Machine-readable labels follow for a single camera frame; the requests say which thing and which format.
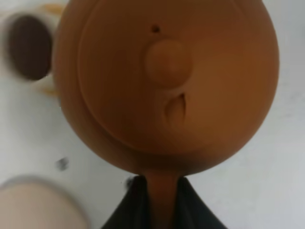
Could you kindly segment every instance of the white surface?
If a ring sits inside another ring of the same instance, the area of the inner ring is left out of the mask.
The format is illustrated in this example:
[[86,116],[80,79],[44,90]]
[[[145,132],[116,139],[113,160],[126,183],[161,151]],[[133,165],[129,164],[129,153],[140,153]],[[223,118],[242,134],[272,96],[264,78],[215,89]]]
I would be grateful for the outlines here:
[[[1,10],[21,2],[26,0],[0,0]],[[189,179],[229,229],[303,229],[305,1],[265,3],[281,52],[272,110],[238,154]],[[102,226],[121,201],[129,174],[99,159],[77,138],[56,99],[17,88],[4,78],[0,78],[0,121],[0,182],[21,174],[50,179],[79,200],[93,229]],[[70,166],[60,172],[55,162],[65,156]]]

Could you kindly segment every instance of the brown teapot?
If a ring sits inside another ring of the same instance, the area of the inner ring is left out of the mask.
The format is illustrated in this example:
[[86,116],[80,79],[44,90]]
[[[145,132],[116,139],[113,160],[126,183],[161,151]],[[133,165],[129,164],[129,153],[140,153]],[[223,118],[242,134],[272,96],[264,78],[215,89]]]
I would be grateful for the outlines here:
[[72,0],[53,56],[67,120],[100,157],[146,177],[155,228],[170,225],[179,177],[254,135],[278,70],[261,0]]

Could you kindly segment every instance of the clay teapot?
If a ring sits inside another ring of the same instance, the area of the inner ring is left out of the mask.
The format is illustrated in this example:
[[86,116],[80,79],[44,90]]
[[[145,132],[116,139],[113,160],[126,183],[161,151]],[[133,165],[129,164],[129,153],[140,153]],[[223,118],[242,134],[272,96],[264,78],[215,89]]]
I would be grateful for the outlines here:
[[178,178],[223,162],[262,124],[279,53],[261,0],[72,0],[53,70],[74,131],[146,177],[166,228]]

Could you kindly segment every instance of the white cup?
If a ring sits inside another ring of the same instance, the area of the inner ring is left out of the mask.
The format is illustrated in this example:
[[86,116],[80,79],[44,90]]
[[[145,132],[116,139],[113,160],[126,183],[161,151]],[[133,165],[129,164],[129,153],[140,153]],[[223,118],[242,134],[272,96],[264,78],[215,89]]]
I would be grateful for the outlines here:
[[42,5],[31,9],[15,9],[0,16],[0,61],[2,72],[5,72],[5,77],[12,82],[14,81],[16,84],[33,87],[35,90],[45,94],[56,95],[51,69],[46,76],[43,76],[43,78],[36,81],[27,79],[17,70],[9,54],[8,34],[10,32],[10,28],[16,22],[16,20],[24,16],[30,16],[37,19],[45,26],[54,41],[56,28],[61,16],[60,9],[63,8],[64,6],[60,5]]

